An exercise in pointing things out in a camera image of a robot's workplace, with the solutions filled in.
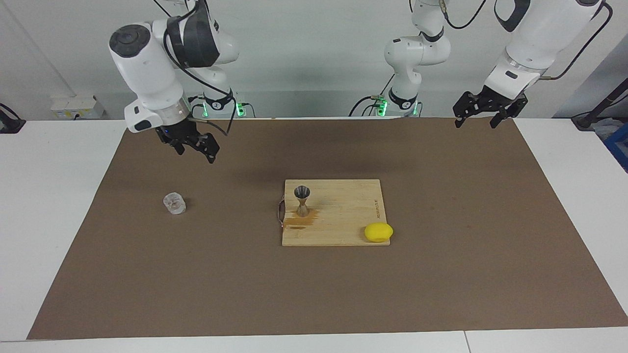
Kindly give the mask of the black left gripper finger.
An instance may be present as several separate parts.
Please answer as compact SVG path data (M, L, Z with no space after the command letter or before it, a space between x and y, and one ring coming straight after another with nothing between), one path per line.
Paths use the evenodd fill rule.
M525 105L527 105L527 103L527 96L518 96L514 101L510 103L498 103L497 113L490 120L491 128L496 129L496 127L498 127L498 125L500 125L502 121L516 118L525 108Z
M480 95L471 93L470 91L464 92L458 101L453 106L453 113L455 116L455 127L460 129L464 122L473 116L477 116L481 112L478 107Z

